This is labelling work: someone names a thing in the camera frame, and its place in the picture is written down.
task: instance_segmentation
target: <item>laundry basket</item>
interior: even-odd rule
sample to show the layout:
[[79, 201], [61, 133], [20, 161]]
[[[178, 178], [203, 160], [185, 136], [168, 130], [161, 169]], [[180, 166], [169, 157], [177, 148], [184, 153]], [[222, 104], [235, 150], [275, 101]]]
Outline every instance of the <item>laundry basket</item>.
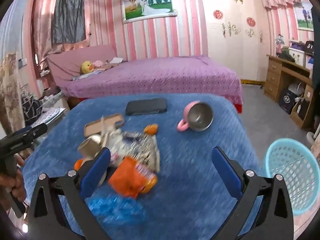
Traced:
[[281, 174], [287, 185], [293, 215], [301, 215], [319, 193], [319, 165], [310, 150], [300, 142], [283, 138], [273, 142], [264, 161], [266, 177]]

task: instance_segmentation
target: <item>mug handle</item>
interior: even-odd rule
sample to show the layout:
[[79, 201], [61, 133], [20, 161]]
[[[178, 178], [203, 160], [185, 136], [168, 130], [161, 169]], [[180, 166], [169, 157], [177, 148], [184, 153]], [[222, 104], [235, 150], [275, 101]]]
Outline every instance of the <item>mug handle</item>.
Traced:
[[189, 128], [189, 124], [183, 119], [178, 123], [177, 129], [179, 132], [183, 132]]

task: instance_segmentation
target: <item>wardrobe door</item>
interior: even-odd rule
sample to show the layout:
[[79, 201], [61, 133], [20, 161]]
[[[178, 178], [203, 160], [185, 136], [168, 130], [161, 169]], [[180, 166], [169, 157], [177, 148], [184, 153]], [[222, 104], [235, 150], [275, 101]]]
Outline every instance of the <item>wardrobe door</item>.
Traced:
[[[214, 61], [236, 72], [238, 78], [242, 76], [242, 60], [239, 60], [241, 37], [231, 30], [228, 25], [238, 25], [239, 11], [234, 0], [202, 0], [207, 27], [208, 55]], [[215, 10], [223, 13], [221, 19], [214, 17]]]
[[241, 49], [243, 62], [242, 79], [256, 81], [259, 62], [258, 19], [253, 0], [238, 0], [237, 3], [241, 17], [239, 28], [241, 28], [241, 36], [243, 38]]
[[270, 54], [270, 42], [275, 41], [270, 40], [268, 13], [263, 7], [262, 0], [253, 0], [253, 3], [257, 15], [257, 36], [259, 42], [257, 81], [266, 81], [269, 63], [269, 57], [267, 54]]

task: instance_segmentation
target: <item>wooden desk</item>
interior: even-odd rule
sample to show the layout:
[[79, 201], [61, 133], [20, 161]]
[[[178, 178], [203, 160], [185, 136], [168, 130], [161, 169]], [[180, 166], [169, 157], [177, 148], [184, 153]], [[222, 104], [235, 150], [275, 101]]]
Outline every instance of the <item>wooden desk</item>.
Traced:
[[[285, 59], [273, 57], [269, 55], [269, 66], [267, 73], [267, 80], [265, 83], [264, 94], [278, 103], [280, 94], [283, 89], [287, 89], [290, 84], [295, 83], [298, 79], [306, 85], [312, 86], [312, 80], [309, 78], [310, 70], [290, 62]], [[310, 101], [306, 116], [302, 120], [297, 114], [296, 104], [291, 112], [291, 118], [300, 128], [309, 128], [313, 119], [313, 112], [315, 106], [315, 95], [308, 99]]]

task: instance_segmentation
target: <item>red paper cutout decoration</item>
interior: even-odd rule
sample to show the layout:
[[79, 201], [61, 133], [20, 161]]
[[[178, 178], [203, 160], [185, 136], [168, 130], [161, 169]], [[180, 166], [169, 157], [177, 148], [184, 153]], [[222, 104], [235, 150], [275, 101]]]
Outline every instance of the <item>red paper cutout decoration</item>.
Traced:
[[248, 17], [248, 18], [247, 18], [247, 24], [248, 24], [250, 27], [255, 27], [256, 21], [255, 21], [254, 19], [252, 19], [251, 17]]
[[213, 16], [214, 16], [216, 19], [220, 20], [220, 19], [223, 18], [223, 13], [222, 13], [222, 11], [215, 10], [215, 11], [213, 12]]

